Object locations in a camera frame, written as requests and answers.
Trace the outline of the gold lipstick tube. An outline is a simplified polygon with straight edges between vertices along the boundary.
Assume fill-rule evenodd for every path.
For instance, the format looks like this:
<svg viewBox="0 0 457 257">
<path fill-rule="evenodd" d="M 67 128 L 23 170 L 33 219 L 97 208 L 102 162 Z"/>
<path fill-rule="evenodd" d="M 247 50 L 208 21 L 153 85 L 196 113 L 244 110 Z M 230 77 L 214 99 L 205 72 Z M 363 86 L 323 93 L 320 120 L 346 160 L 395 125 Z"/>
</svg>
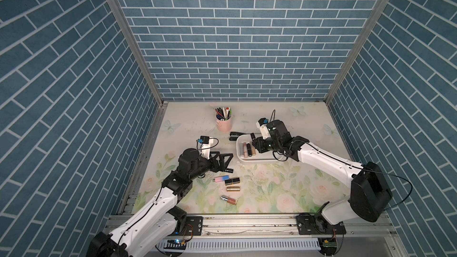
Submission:
<svg viewBox="0 0 457 257">
<path fill-rule="evenodd" d="M 240 187 L 238 186 L 229 186 L 226 188 L 228 192 L 240 192 Z"/>
</svg>

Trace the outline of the white plastic storage box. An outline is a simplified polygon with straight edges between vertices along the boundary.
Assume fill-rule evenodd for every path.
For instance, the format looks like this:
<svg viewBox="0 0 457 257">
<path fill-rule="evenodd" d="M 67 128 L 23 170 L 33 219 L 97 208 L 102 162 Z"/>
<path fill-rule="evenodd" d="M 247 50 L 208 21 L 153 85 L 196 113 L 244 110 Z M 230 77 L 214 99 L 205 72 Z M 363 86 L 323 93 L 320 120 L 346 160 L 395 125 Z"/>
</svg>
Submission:
<svg viewBox="0 0 457 257">
<path fill-rule="evenodd" d="M 272 163 L 277 163 L 280 161 L 286 161 L 287 158 L 280 155 L 279 153 L 276 153 L 273 151 L 273 139 L 268 138 L 268 139 L 263 139 L 261 135 L 259 135 L 258 140 L 260 142 L 260 146 L 262 146 L 262 152 L 257 152 L 256 156 L 248 157 L 245 159 L 244 157 L 240 157 L 240 152 L 239 152 L 239 144 L 246 142 L 247 144 L 251 144 L 251 137 L 250 134 L 245 134 L 240 136 L 237 141 L 236 141 L 236 155 L 239 159 L 239 161 L 242 164 L 245 165 L 254 165 L 254 164 L 272 164 Z"/>
</svg>

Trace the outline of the beige concealer tube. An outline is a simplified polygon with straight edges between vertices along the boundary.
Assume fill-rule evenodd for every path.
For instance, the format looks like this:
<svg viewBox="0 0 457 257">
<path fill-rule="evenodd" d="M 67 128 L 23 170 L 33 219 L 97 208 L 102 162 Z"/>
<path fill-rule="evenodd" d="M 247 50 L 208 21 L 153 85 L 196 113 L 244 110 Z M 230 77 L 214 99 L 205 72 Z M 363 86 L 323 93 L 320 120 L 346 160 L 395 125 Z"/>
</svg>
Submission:
<svg viewBox="0 0 457 257">
<path fill-rule="evenodd" d="M 256 156 L 257 152 L 253 145 L 251 145 L 251 152 L 252 152 L 252 156 Z"/>
</svg>

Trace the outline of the red lip gloss silver cap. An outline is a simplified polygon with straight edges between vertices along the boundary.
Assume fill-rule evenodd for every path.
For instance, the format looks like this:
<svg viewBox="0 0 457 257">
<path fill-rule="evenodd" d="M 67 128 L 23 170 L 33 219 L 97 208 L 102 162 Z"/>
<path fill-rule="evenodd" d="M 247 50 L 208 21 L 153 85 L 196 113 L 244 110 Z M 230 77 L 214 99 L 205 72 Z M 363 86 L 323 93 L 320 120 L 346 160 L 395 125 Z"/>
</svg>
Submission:
<svg viewBox="0 0 457 257">
<path fill-rule="evenodd" d="M 225 201 L 225 202 L 227 202 L 228 204 L 231 204 L 231 205 L 236 205 L 237 202 L 238 202 L 235 198 L 231 198 L 229 196 L 221 195 L 220 198 L 221 198 L 222 201 Z"/>
</svg>

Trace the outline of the black gold square lipstick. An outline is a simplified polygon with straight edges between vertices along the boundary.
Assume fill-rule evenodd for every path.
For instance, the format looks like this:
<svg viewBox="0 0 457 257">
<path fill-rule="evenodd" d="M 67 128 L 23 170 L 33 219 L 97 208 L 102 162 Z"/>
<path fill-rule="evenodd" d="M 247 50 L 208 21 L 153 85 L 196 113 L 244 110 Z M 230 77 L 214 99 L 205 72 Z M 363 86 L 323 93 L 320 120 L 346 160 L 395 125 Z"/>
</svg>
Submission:
<svg viewBox="0 0 457 257">
<path fill-rule="evenodd" d="M 239 177 L 229 178 L 229 179 L 225 180 L 224 183 L 225 183 L 226 186 L 239 184 L 240 183 L 240 178 Z"/>
</svg>

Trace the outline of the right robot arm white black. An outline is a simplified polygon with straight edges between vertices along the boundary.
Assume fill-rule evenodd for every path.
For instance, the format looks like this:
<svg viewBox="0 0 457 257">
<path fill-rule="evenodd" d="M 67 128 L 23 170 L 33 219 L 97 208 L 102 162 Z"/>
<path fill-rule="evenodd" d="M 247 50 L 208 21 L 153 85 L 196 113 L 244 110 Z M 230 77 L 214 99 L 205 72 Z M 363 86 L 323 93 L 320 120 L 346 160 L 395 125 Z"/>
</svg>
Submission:
<svg viewBox="0 0 457 257">
<path fill-rule="evenodd" d="M 358 217 L 376 222 L 387 208 L 393 195 L 386 174 L 377 164 L 369 162 L 364 165 L 322 150 L 306 138 L 292 136 L 280 120 L 261 118 L 256 126 L 261 136 L 253 137 L 252 143 L 259 153 L 279 153 L 311 165 L 349 188 L 349 196 L 323 203 L 313 215 L 317 233 L 326 234 L 333 226 Z"/>
</svg>

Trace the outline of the black lipstick silver band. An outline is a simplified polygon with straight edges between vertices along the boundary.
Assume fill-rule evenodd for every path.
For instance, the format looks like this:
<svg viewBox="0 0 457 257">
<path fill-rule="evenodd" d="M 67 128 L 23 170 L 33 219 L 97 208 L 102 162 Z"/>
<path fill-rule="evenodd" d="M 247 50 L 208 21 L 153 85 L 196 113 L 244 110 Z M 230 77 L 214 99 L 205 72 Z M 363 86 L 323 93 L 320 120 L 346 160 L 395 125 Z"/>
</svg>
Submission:
<svg viewBox="0 0 457 257">
<path fill-rule="evenodd" d="M 248 157 L 252 157 L 252 148 L 251 148 L 251 144 L 247 144 L 246 145 L 247 147 L 247 153 L 248 153 Z"/>
</svg>

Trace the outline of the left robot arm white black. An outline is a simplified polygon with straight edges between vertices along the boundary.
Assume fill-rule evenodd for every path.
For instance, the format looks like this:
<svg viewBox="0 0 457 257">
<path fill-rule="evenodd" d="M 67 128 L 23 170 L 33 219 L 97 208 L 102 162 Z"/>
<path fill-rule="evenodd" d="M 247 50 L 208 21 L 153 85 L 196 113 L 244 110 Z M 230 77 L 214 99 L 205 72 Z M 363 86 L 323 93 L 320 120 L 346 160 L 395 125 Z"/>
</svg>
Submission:
<svg viewBox="0 0 457 257">
<path fill-rule="evenodd" d="M 162 182 L 161 188 L 135 215 L 108 234 L 98 233 L 90 242 L 87 257 L 144 257 L 165 237 L 181 234 L 187 212 L 178 203 L 190 192 L 193 180 L 207 172 L 225 172 L 232 153 L 208 149 L 186 149 L 177 169 Z"/>
</svg>

